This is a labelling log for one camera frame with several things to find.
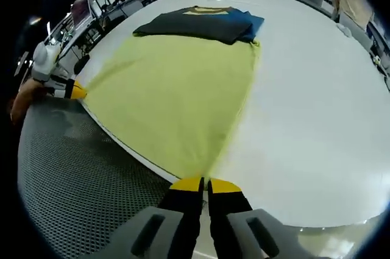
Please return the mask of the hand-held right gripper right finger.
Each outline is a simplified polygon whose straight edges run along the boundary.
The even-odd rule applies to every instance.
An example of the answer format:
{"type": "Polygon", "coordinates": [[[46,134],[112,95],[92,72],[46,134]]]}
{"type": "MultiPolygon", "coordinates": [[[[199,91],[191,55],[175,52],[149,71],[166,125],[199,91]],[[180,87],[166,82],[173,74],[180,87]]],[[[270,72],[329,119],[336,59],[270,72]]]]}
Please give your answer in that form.
{"type": "Polygon", "coordinates": [[[218,258],[305,257],[297,235],[265,210],[254,210],[231,182],[208,181],[208,211],[218,258]]]}

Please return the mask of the person's left hand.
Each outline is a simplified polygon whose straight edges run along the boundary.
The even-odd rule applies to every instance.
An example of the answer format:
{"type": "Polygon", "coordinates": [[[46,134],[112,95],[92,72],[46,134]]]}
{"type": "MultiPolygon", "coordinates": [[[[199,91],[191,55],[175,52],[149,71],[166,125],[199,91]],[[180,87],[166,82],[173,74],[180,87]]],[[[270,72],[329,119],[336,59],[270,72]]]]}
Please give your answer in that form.
{"type": "Polygon", "coordinates": [[[47,94],[44,85],[34,79],[28,79],[19,89],[17,101],[31,102],[47,94]]]}

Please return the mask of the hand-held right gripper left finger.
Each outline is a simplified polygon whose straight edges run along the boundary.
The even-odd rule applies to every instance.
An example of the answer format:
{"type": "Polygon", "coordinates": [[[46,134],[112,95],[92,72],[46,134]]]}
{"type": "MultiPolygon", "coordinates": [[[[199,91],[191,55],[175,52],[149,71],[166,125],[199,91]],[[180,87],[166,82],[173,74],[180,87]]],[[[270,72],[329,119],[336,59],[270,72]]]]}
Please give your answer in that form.
{"type": "Polygon", "coordinates": [[[184,178],[156,207],[147,207],[117,229],[112,258],[191,258],[200,232],[204,179],[184,178]]]}

